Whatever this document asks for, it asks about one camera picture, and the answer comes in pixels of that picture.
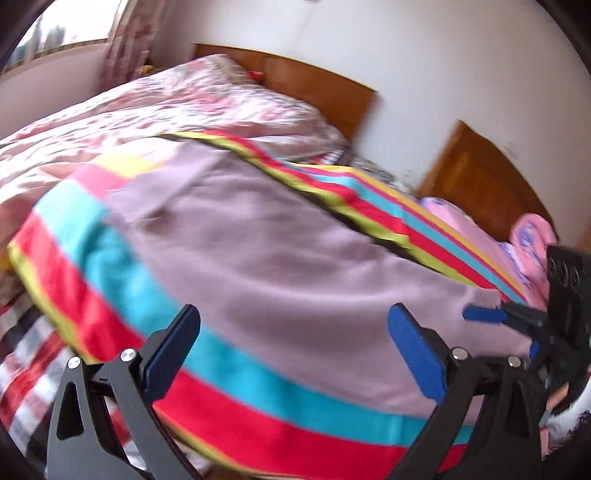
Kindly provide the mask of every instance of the curtain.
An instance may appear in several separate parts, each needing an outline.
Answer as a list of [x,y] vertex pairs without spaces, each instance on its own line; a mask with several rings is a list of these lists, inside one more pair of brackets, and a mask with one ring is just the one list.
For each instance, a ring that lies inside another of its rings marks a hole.
[[100,91],[135,80],[174,0],[122,0],[103,70]]

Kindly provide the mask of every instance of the striped blanket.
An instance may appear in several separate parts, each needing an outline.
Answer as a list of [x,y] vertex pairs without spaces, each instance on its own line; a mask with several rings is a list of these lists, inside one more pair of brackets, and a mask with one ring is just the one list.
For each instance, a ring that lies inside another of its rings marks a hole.
[[[347,167],[286,163],[268,156],[248,141],[215,132],[185,132],[166,138],[192,138],[230,149],[292,189],[314,196],[328,210],[350,220],[381,244],[391,244],[393,249],[402,247],[418,262],[448,277],[468,285],[498,289],[503,298],[522,302],[518,285],[472,245],[406,197],[360,172]],[[149,332],[138,330],[133,323],[138,309],[144,318],[153,320],[151,327],[157,329],[169,322],[179,308],[125,246],[118,252],[119,265],[124,270],[135,271],[136,281],[111,292],[97,288],[98,279],[86,275],[93,261],[92,252],[87,252],[85,264],[76,264],[72,257],[76,245],[60,243],[51,222],[47,223],[44,213],[47,209],[76,209],[83,205],[100,208],[101,195],[143,172],[159,168],[165,161],[162,157],[155,160],[146,155],[133,155],[132,144],[124,147],[127,150],[102,155],[46,195],[9,248],[15,268],[35,302],[58,327],[61,340],[88,361],[111,359],[122,345],[124,348],[140,346]],[[83,184],[86,193],[64,204],[67,198],[61,195],[68,188],[68,182]],[[105,211],[98,212],[97,225],[102,229],[100,217]],[[103,241],[114,234],[109,231],[106,236],[97,238]],[[55,262],[51,268],[47,268],[48,259]],[[135,304],[133,298],[138,289],[146,288],[154,301]],[[112,330],[109,337],[116,341],[99,343],[78,330],[78,325],[89,316],[101,319],[103,328]],[[11,376],[10,372],[6,374],[8,388],[0,404],[0,411],[6,412],[2,413],[3,424],[20,439],[19,447],[25,452],[33,451],[31,439],[37,431],[34,424],[41,424],[47,418],[55,392],[51,388],[57,385],[61,369],[71,355],[43,317],[37,318],[37,323],[43,321],[39,328],[45,332],[44,338],[54,338],[55,345],[47,347],[50,353],[37,353],[37,350],[23,360],[25,367],[21,370],[29,371],[31,367],[27,365],[34,363],[33,358],[41,357],[40,362],[34,364],[34,373],[28,374],[35,377],[26,382],[28,389],[17,385],[10,390],[16,376]],[[14,352],[21,343],[14,342]],[[184,441],[231,468],[308,479],[378,480],[387,475],[424,426],[424,419],[361,407],[289,381],[207,328],[202,330],[199,346],[200,356],[195,364],[202,368],[197,372],[192,370],[191,375],[181,371],[170,395],[156,405],[157,411]],[[54,362],[52,386],[45,388],[40,379],[53,371],[49,366]],[[242,372],[248,373],[248,385],[241,385],[239,374]],[[36,404],[38,409],[33,414],[30,408],[27,410],[28,403],[24,399],[35,389],[42,391],[40,395],[45,397],[42,403]],[[183,410],[188,391],[202,399],[200,411]],[[22,429],[26,433],[18,431],[19,410],[23,411],[21,423],[27,424]],[[171,411],[177,413],[175,418],[169,415]],[[450,452],[447,466],[461,457],[469,435],[470,428],[464,428]]]

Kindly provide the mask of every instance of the wall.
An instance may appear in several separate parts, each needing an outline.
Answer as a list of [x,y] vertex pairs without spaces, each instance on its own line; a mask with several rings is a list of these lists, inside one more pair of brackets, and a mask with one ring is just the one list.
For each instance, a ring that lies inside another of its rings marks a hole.
[[98,92],[106,45],[64,50],[0,77],[0,139]]
[[155,58],[191,43],[291,56],[375,88],[357,149],[418,182],[457,118],[507,151],[573,244],[591,203],[591,77],[534,0],[178,0]]

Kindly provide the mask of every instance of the purple fabric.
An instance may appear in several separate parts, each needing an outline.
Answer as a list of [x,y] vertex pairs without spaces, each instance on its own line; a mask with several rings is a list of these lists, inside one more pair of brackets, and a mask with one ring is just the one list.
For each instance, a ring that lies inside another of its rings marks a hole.
[[450,346],[527,355],[525,337],[462,319],[468,304],[496,306],[497,291],[396,257],[233,153],[187,144],[107,204],[109,221],[180,303],[314,390],[391,413],[431,413],[387,331],[397,302]]

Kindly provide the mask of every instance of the headboard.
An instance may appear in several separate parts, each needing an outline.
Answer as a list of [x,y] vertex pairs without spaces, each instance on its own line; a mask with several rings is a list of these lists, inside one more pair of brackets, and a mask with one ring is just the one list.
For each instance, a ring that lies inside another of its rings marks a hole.
[[365,85],[270,53],[197,43],[193,58],[216,53],[225,53],[247,70],[263,72],[261,84],[265,87],[315,106],[349,141],[374,101],[375,91]]
[[524,213],[537,213],[554,227],[548,210],[503,152],[461,121],[418,194],[452,202],[497,241],[509,238]]

